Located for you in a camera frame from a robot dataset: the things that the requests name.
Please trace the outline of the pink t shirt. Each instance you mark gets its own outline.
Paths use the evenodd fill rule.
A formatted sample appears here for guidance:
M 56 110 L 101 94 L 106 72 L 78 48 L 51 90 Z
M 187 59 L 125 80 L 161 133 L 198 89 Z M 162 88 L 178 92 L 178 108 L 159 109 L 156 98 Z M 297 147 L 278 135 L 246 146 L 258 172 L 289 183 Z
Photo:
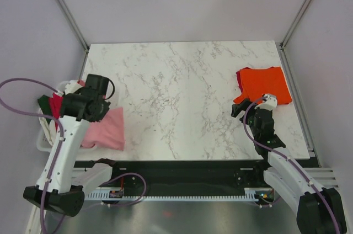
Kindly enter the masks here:
M 102 147 L 123 151 L 125 145 L 124 110 L 109 110 L 100 122 L 90 123 L 81 142 L 83 148 Z

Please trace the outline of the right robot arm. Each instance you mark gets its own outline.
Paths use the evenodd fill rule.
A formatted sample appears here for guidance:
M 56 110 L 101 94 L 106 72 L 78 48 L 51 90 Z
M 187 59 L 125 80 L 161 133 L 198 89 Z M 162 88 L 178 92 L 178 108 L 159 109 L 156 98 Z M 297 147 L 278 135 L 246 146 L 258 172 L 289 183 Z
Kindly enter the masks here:
M 347 224 L 339 192 L 318 182 L 290 156 L 275 134 L 272 116 L 277 99 L 265 94 L 254 102 L 249 99 L 232 105 L 231 116 L 240 118 L 245 134 L 253 142 L 264 164 L 253 172 L 258 186 L 271 186 L 296 215 L 301 233 L 346 233 Z

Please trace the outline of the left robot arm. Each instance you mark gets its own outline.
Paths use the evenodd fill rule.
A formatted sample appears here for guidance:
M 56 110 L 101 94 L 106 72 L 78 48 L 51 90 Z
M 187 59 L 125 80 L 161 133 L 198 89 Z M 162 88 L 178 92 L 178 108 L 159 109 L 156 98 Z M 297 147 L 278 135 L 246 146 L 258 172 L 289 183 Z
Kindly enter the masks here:
M 109 111 L 105 96 L 111 80 L 89 74 L 84 87 L 63 98 L 58 134 L 45 168 L 34 186 L 24 189 L 25 200 L 44 210 L 74 217 L 85 196 L 100 185 L 119 184 L 121 173 L 113 162 L 100 159 L 76 178 L 72 177 L 81 143 L 91 123 L 100 122 Z

